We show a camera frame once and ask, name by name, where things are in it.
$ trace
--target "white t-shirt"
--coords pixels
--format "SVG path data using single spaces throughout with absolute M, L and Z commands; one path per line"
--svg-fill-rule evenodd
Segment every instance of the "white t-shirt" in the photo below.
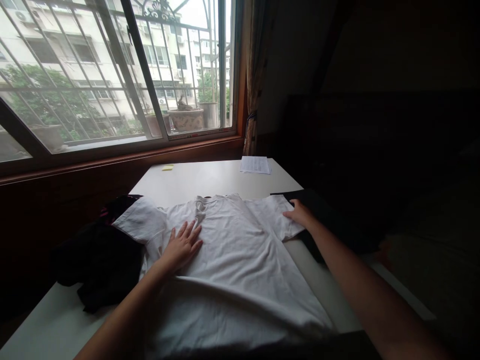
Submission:
M 198 349 L 253 349 L 317 340 L 333 325 L 282 241 L 304 228 L 284 217 L 282 195 L 242 200 L 197 196 L 169 208 L 142 197 L 113 225 L 145 244 L 140 278 L 168 245 L 173 227 L 196 219 L 203 245 L 162 289 L 148 319 L 146 358 Z

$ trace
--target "forearm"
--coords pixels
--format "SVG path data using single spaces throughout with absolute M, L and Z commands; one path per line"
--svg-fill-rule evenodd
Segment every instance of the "forearm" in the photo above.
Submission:
M 86 343 L 75 360 L 121 357 L 135 338 L 132 334 L 141 328 L 140 323 L 170 274 L 169 269 L 164 261 L 157 261 Z
M 445 359 L 409 305 L 320 222 L 307 229 L 365 332 L 384 359 Z

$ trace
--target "sky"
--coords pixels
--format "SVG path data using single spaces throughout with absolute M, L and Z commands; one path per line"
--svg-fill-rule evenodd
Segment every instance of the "sky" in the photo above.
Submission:
M 225 2 L 225 14 L 226 14 L 226 41 L 231 42 L 231 13 L 232 13 L 232 1 L 231 0 L 219 0 Z M 168 3 L 170 7 L 175 10 L 183 0 L 169 0 Z M 214 15 L 214 2 L 215 2 L 215 26 L 216 26 L 216 38 L 219 38 L 219 20 L 218 20 L 218 0 L 210 0 L 210 13 L 213 17 Z M 208 12 L 208 0 L 205 0 L 205 5 Z M 181 14 L 181 22 L 183 24 L 188 24 L 196 27 L 206 28 L 207 19 L 205 17 L 205 7 L 203 0 L 189 0 L 179 11 Z

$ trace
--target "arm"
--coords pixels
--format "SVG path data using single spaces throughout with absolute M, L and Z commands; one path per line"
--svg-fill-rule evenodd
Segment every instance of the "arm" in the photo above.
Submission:
M 118 359 L 124 354 L 162 285 L 175 271 L 186 265 L 202 246 L 203 242 L 197 241 L 202 227 L 198 226 L 192 231 L 194 224 L 195 221 L 192 221 L 187 226 L 185 222 L 177 236 L 175 228 L 172 229 L 170 241 L 161 258 L 117 306 L 75 360 Z
M 312 235 L 331 274 L 383 359 L 449 359 L 409 305 L 303 206 L 284 216 Z

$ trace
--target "paper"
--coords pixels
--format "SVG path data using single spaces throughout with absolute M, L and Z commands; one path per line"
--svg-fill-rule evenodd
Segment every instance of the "paper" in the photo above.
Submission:
M 269 160 L 266 156 L 242 156 L 240 163 L 242 173 L 271 174 Z

